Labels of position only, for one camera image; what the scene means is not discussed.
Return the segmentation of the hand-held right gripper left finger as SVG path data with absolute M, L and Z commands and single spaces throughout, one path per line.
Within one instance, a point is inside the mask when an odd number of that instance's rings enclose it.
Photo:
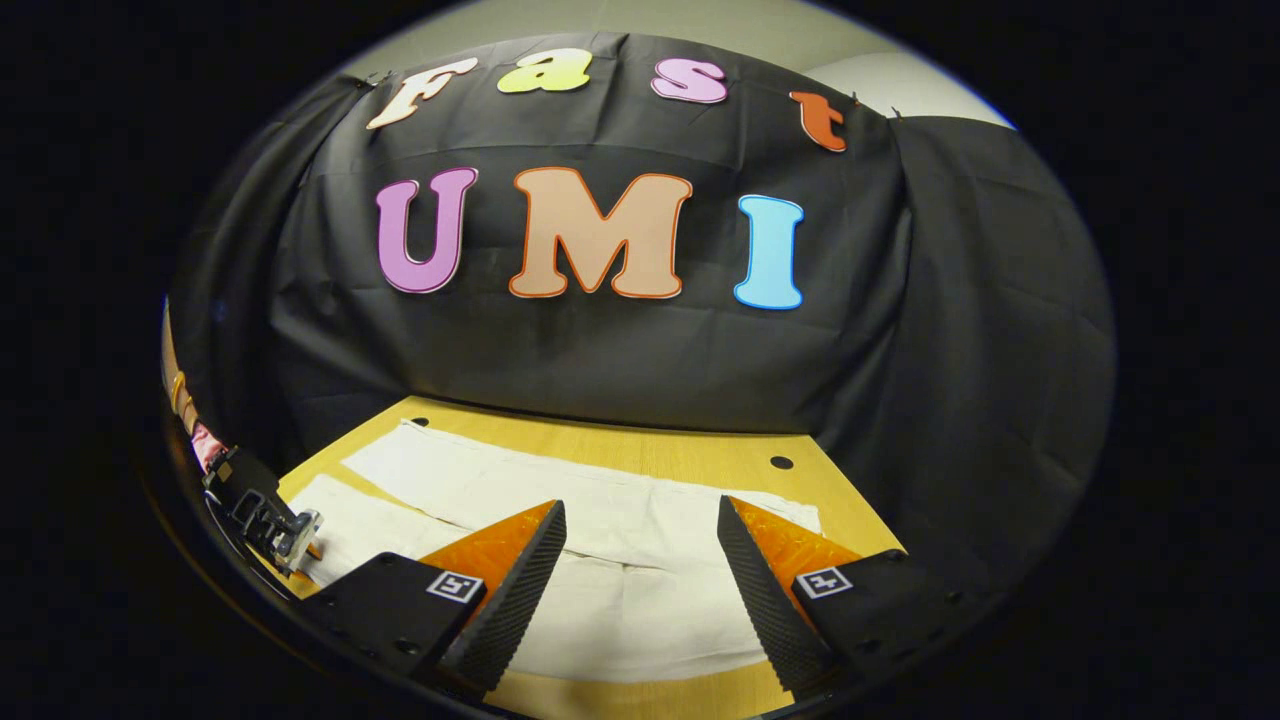
M 550 500 L 420 559 L 378 553 L 300 611 L 397 676 L 484 696 L 522 643 L 566 537 L 564 502 Z

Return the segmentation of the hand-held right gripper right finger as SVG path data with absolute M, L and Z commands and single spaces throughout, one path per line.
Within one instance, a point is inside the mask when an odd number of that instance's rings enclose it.
M 717 538 L 751 626 L 795 700 L 887 682 L 968 629 L 986 594 L 902 550 L 858 553 L 730 495 Z

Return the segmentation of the white jeans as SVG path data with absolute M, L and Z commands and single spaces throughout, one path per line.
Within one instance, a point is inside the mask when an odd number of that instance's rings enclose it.
M 511 669 L 576 682 L 682 680 L 760 664 L 762 643 L 717 538 L 724 475 L 654 477 L 520 452 L 401 421 L 289 503 L 323 515 L 317 584 L 389 550 L 422 559 L 559 500 L 567 537 Z

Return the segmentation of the black backdrop cloth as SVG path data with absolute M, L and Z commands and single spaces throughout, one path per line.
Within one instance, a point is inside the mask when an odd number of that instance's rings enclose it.
M 1059 538 L 1117 373 L 1091 232 L 1006 120 L 617 32 L 314 87 L 168 311 L 198 419 L 276 470 L 408 395 L 810 436 L 983 591 Z

